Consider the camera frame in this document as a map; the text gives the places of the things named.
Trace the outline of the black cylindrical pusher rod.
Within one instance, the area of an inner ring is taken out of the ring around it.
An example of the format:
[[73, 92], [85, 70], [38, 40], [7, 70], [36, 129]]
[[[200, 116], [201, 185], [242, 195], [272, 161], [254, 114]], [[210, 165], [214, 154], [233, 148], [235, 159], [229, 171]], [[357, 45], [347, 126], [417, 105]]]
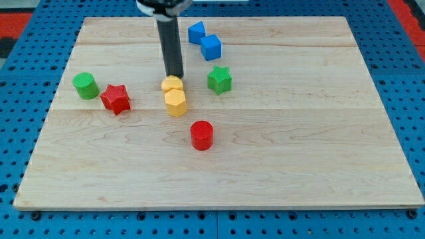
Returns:
[[170, 21], [157, 21], [159, 39], [167, 76], [179, 78], [184, 76], [181, 41], [179, 36], [179, 22], [177, 17]]

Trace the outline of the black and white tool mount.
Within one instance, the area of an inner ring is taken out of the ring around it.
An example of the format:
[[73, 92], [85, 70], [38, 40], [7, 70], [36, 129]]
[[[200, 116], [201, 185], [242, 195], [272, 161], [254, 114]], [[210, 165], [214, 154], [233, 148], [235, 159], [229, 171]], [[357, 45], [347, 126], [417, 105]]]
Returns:
[[192, 0], [136, 0], [137, 8], [148, 16], [176, 17], [187, 9]]

